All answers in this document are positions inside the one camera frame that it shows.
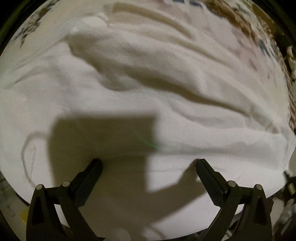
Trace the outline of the white denim pants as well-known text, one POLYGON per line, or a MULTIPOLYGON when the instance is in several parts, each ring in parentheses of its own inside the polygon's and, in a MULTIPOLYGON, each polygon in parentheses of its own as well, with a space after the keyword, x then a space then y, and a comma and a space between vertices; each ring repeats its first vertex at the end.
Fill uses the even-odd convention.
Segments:
POLYGON ((207 11, 94 13, 1 76, 1 171, 30 201, 37 184, 59 185, 100 158, 82 208, 97 235, 182 237, 218 212, 196 159, 267 195, 284 185, 295 148, 286 95, 274 62, 207 11))

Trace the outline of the floral beige bed blanket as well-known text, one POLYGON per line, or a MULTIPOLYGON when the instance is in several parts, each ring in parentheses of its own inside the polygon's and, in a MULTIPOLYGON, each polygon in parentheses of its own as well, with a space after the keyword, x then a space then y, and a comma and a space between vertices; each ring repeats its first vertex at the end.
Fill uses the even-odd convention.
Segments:
MULTIPOLYGON (((288 87, 289 114, 288 123, 295 131, 295 99, 292 96, 292 77, 290 67, 283 56, 283 47, 271 33, 270 26, 257 14, 253 7, 254 1, 178 1, 179 3, 198 6, 205 4, 207 9, 214 15, 228 20, 234 27, 239 28, 247 37, 250 37, 257 46, 261 47, 265 54, 272 55, 279 63, 285 74, 288 87)), ((25 1, 15 11, 15 22, 20 26, 10 43, 20 41, 22 46, 25 40, 39 27, 44 16, 51 11, 58 1, 25 1)))

